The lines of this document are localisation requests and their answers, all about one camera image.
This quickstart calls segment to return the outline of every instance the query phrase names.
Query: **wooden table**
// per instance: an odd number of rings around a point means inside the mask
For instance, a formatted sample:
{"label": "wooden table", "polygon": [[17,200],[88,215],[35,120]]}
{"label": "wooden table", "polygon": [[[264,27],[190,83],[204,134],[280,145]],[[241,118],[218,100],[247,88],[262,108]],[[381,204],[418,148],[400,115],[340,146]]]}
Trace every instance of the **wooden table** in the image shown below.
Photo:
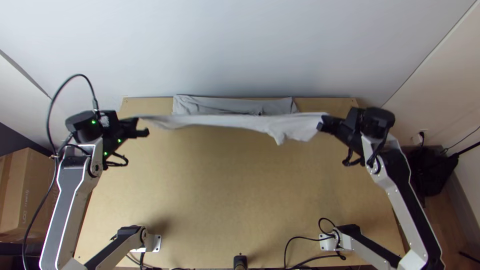
{"label": "wooden table", "polygon": [[[343,118],[357,106],[351,98],[295,102],[301,112]],[[119,117],[171,111],[172,98],[125,98]],[[337,225],[357,224],[367,237],[405,254],[387,195],[364,167],[342,165],[348,149],[331,135],[277,146],[270,136],[246,129],[168,131],[138,123],[139,129],[145,126],[148,138],[129,140],[117,151],[130,160],[128,167],[104,171],[93,190],[75,253],[82,263],[120,227],[145,225],[162,235],[160,252],[145,255],[150,266],[231,268],[233,257],[242,253],[249,267],[280,268],[287,241],[318,238],[321,217]],[[318,242],[298,239],[288,248],[287,263],[327,254]],[[344,254],[345,261],[326,258],[308,265],[366,264]],[[127,258],[118,265],[135,266]]]}

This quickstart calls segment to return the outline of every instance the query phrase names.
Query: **grey cloth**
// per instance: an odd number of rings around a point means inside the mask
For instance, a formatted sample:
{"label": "grey cloth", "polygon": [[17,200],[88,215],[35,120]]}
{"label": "grey cloth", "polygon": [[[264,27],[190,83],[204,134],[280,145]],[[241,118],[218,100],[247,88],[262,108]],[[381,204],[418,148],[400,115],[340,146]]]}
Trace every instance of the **grey cloth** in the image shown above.
{"label": "grey cloth", "polygon": [[266,133],[281,145],[285,139],[308,142],[317,131],[326,112],[303,112],[273,116],[255,115],[138,115],[165,130],[188,126],[217,126]]}
{"label": "grey cloth", "polygon": [[298,113],[293,98],[248,100],[175,95],[173,115],[252,115],[276,116]]}

